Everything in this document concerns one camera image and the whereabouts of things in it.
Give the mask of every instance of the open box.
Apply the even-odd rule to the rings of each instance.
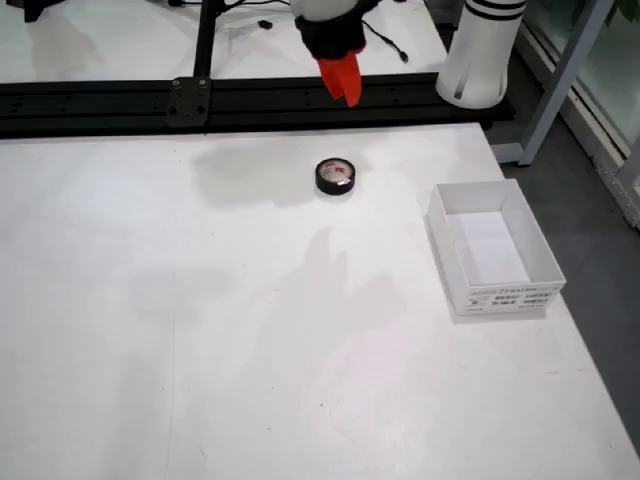
[[[458,315],[545,308],[566,283],[515,180],[436,185],[426,220]]]

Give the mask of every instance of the black metal frame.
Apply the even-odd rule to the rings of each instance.
[[[167,81],[0,85],[0,138],[293,131],[513,118],[508,102],[475,111],[444,102],[436,74],[363,78],[356,108],[334,101],[318,78],[211,80],[216,17],[203,0],[194,75]]]

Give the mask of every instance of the white table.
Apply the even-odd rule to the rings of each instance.
[[[157,16],[114,40],[90,6],[61,40],[74,68],[39,69],[55,36],[31,56],[0,42],[3,80],[189,73],[190,23],[132,2]],[[279,27],[230,30],[229,72],[263,73],[234,55]],[[312,66],[275,52],[265,74]],[[358,167],[345,198],[314,189],[333,155]],[[0,478],[639,478],[562,299],[450,313],[425,200],[499,178],[473,125],[0,143]]]
[[[0,83],[71,80],[164,80],[192,75],[198,7],[166,0],[67,0],[33,24],[0,4]],[[366,31],[363,74],[437,71],[446,58],[423,0],[385,0],[366,20],[409,54]],[[269,20],[274,28],[258,27]],[[317,76],[286,5],[237,8],[218,20],[212,78]]]

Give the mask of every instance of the white cylindrical robot base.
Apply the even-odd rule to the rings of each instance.
[[[502,101],[507,92],[509,58],[525,6],[523,0],[466,0],[436,82],[444,100],[474,110]]]

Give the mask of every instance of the glass window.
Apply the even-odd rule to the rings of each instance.
[[[557,57],[586,0],[531,0],[525,20]],[[580,71],[587,104],[627,150],[640,134],[640,0],[615,0],[607,24]]]

